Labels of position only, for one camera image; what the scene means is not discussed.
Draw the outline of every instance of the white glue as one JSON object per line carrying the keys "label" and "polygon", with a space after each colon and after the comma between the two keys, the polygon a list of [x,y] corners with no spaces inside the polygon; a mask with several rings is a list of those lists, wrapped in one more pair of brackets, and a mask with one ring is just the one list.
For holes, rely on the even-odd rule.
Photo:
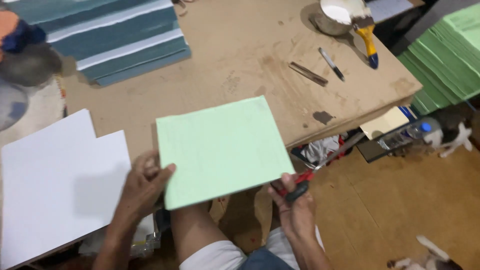
{"label": "white glue", "polygon": [[335,5],[328,5],[322,7],[322,10],[328,17],[341,24],[349,25],[352,23],[352,20],[350,19],[350,13],[345,8]]}

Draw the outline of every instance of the hand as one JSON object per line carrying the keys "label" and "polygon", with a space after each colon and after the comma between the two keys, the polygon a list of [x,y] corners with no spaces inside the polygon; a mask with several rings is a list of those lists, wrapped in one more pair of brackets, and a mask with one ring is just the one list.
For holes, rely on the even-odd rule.
{"label": "hand", "polygon": [[[281,181],[277,180],[273,182],[272,185],[277,189],[285,187],[288,192],[292,192],[297,187],[295,177],[294,175],[284,173],[282,174]],[[285,236],[287,236],[289,240],[310,241],[314,239],[316,241],[316,205],[311,194],[307,191],[294,202],[289,203],[285,198],[280,196],[272,186],[268,187],[268,193],[278,206],[280,223],[285,232]]]}
{"label": "hand", "polygon": [[148,151],[139,156],[128,173],[113,219],[136,225],[151,214],[175,169],[175,164],[160,168],[158,151]]}

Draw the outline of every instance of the pen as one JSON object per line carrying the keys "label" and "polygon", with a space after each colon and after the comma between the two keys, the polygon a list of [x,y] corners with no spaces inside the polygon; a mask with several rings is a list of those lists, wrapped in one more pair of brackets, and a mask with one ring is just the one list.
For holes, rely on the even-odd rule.
{"label": "pen", "polygon": [[335,74],[340,78],[340,80],[342,80],[342,82],[345,81],[345,77],[343,76],[343,74],[340,72],[340,70],[336,67],[336,65],[333,63],[332,59],[330,59],[330,57],[328,56],[327,52],[322,49],[322,48],[318,48],[318,51],[323,55],[323,57],[325,58],[325,60],[327,61],[328,65],[330,65],[330,67],[333,69],[333,71],[335,72]]}

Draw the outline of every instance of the workbench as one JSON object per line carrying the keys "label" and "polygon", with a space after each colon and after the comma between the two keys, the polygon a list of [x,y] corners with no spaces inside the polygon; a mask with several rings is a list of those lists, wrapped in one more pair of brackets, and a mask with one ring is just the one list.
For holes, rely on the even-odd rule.
{"label": "workbench", "polygon": [[[421,84],[375,38],[368,66],[355,33],[329,37],[308,21],[311,0],[200,0],[179,23],[192,57],[100,87],[66,61],[69,113],[90,110],[97,136],[125,130],[130,157],[157,148],[155,119],[264,95],[287,147],[318,140],[409,104]],[[318,52],[324,48],[342,82]],[[322,87],[288,67],[294,61],[329,80]]]}

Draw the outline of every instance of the yellow paintbrush handle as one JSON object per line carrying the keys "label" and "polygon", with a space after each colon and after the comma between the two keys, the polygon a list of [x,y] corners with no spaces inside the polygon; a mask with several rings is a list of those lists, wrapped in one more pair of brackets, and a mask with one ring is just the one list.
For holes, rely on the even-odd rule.
{"label": "yellow paintbrush handle", "polygon": [[367,55],[368,55],[368,62],[370,66],[374,69],[378,68],[378,54],[377,49],[375,49],[375,45],[373,43],[373,29],[375,25],[369,25],[365,28],[360,28],[355,30],[355,33],[360,35],[360,37],[365,42],[365,46],[367,47]]}

